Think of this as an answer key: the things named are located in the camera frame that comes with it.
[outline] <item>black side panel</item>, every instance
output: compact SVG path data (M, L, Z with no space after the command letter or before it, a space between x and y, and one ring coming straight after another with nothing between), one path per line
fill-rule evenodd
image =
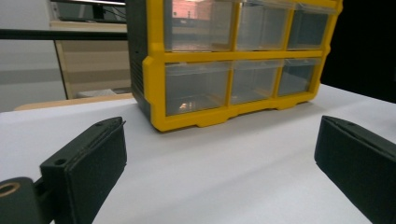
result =
M92 125L40 165L55 222L92 223L126 165L122 118Z
M315 160L373 223L396 223L396 145L354 123L323 117Z
M173 23L173 1L172 0L164 0L163 1L163 15L164 21L166 24ZM168 47L169 49L172 48L172 26L164 26L164 44L165 48Z
M143 82L143 60L148 56L149 49L146 0L128 0L125 2L132 93L149 119L150 105L145 99Z

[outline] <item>plastic bin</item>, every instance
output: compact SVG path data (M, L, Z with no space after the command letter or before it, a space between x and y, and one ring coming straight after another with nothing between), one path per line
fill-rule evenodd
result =
M271 97L276 73L282 63L283 60L235 62L231 104L237 105Z
M317 64L320 64L320 59L285 60L278 96L308 91Z
M165 51L230 50L233 2L164 0Z
M131 88L151 124L206 127L312 100L343 6L298 1L126 1Z
M168 64L166 116L225 105L230 63Z
M329 16L336 11L329 7L298 4L294 11L288 49L320 49Z
M292 8L293 3L288 1L247 0L242 3L237 50L282 49Z

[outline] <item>yellow storage organizer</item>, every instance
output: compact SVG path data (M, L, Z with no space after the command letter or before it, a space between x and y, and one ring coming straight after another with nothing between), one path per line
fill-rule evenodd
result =
M309 101L342 0L130 0L132 90L160 131Z

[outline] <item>small parts organizer drawer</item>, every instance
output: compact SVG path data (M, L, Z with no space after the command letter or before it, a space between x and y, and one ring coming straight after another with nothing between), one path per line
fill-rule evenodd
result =
M126 8L134 97L167 131L313 99L342 1L132 0Z

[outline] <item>white table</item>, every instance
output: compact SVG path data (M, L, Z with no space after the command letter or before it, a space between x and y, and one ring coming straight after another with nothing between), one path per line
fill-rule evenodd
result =
M370 223L314 161L322 115L396 142L396 105L321 85L317 98L159 133L134 100L0 114L0 180L28 176L101 119L122 116L128 165L94 223Z

